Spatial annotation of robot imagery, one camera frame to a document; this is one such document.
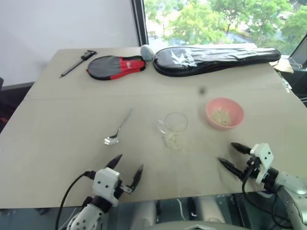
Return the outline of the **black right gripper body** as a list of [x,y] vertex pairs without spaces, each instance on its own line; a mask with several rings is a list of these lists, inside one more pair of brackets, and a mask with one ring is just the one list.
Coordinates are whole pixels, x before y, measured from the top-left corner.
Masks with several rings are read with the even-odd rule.
[[261,165],[261,161],[259,157],[251,156],[250,159],[247,161],[247,167],[244,170],[243,179],[247,180],[248,178],[256,179],[260,170],[259,167]]

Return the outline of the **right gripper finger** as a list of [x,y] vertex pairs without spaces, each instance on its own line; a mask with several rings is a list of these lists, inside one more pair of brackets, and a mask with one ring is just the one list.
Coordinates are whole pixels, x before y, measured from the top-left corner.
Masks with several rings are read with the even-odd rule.
[[231,146],[242,154],[250,154],[251,148],[240,143],[232,142]]
[[229,162],[228,160],[218,157],[218,161],[229,171],[231,172],[233,175],[235,175],[236,177],[238,177],[240,180],[243,179],[244,174],[242,171],[240,171],[238,168],[235,167],[234,164],[232,164],[231,162]]

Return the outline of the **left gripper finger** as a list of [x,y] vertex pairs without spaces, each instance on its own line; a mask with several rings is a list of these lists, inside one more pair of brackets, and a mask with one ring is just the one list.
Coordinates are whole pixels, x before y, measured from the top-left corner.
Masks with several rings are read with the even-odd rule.
[[115,158],[113,158],[107,165],[106,167],[110,168],[110,169],[114,169],[116,167],[116,165],[118,164],[118,162],[120,161],[122,157],[122,154],[116,156]]
[[136,171],[136,173],[135,173],[135,175],[133,177],[132,184],[130,185],[130,188],[132,190],[135,190],[135,188],[139,184],[139,182],[141,180],[141,176],[142,176],[142,171],[143,171],[143,164],[138,168],[138,170]]

